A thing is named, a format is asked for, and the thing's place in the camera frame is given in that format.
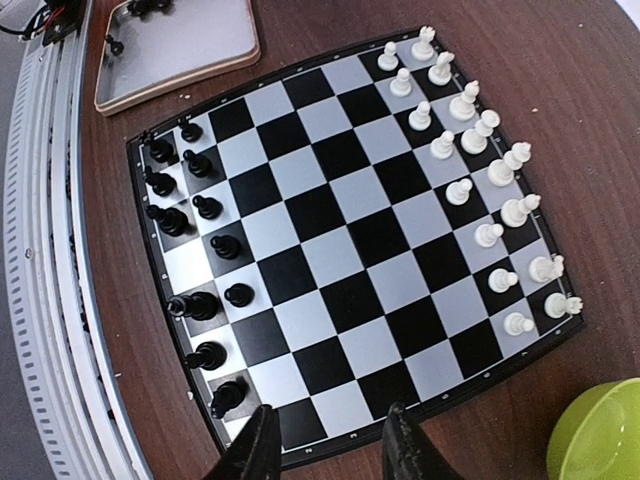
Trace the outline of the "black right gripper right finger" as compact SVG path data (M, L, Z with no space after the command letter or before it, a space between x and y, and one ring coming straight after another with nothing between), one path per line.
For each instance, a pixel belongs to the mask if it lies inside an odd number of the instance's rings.
M382 472L390 480L463 479L400 402L384 422Z

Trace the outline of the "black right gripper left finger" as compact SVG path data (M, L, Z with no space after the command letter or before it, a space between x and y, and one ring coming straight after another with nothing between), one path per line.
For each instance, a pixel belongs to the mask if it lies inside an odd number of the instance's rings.
M265 480L281 477L279 413L260 405L216 465L202 480Z

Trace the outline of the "black king chess piece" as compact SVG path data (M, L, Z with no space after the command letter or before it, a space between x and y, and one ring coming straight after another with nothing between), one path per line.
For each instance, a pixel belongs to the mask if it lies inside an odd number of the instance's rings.
M196 321L214 318L219 307L218 298L209 292L175 295L167 303L167 311L173 317L190 317Z

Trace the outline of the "black pawn placed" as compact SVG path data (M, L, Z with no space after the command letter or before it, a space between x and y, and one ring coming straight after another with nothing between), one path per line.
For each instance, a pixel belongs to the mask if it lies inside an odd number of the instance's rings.
M206 220L218 218L223 211L222 204L213 197L195 195L192 204L197 209L198 215Z
M253 288L244 283L233 284L224 291L224 298L236 308L248 306L253 301L254 295Z
M237 258L242 249L240 241L232 235L215 235L209 243L214 253L225 260Z
M207 177L212 170L211 161L201 154L196 154L193 150L185 150L183 158L187 163L189 172L195 177Z
M203 130L198 124L192 123L186 118L180 118L178 126L182 139L189 143L198 141L203 134Z

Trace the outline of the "black and grey chessboard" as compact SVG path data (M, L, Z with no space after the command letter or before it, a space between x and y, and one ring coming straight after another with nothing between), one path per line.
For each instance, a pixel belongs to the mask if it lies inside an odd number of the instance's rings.
M440 159L431 151L445 132L471 128L450 115L466 84L452 68L443 85L428 78L429 61L412 55L417 30L391 36L410 92L391 93L395 73L378 67L375 39L310 58L196 106L150 129L173 145L154 161L139 135L128 142L138 218L156 289L174 345L207 428L227 449L255 408L280 416L282 464L294 468L380 437L386 413L403 403L431 417L515 374L560 345L584 323L544 312L545 299L571 296L566 276L538 283L530 262L559 255L540 211L506 228L491 248L476 244L481 224L499 223L503 204L528 198L517 174L507 186L487 176L512 148L500 131L472 155L460 145ZM203 134L182 139L178 120ZM192 175L185 150L207 157L207 177ZM144 169L169 174L176 188L156 195ZM201 218L195 195L223 211ZM174 207L189 220L178 237L163 233L146 207ZM215 235L232 235L237 258L219 258ZM488 286L504 268L518 283L505 293ZM254 290L246 307L225 298L231 285ZM210 320L173 317L175 295L209 292L220 307ZM531 332L508 335L505 317L520 312ZM185 356L203 342L227 350L216 370L190 369ZM227 381L246 389L222 419L211 415L213 392Z

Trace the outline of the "black piece back rank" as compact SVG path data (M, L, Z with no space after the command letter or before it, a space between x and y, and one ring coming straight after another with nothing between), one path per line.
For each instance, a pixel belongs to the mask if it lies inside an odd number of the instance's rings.
M181 210L170 207L160 208L157 205L149 205L145 209L147 216L154 220L159 229L172 237L182 235L189 226L187 215Z
M147 147L149 156L158 163L167 163L174 155L171 143L162 138L157 138L152 132L144 131L142 142Z
M169 196L176 188L176 181L169 174L154 172L150 166L144 169L144 181L161 197Z

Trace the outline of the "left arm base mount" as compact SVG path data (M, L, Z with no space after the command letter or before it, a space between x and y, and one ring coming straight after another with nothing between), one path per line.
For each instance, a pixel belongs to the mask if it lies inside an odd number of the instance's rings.
M85 12L86 1L44 1L24 27L1 26L1 32L17 37L20 41L31 41L41 37L42 45L48 46L77 32L83 23Z

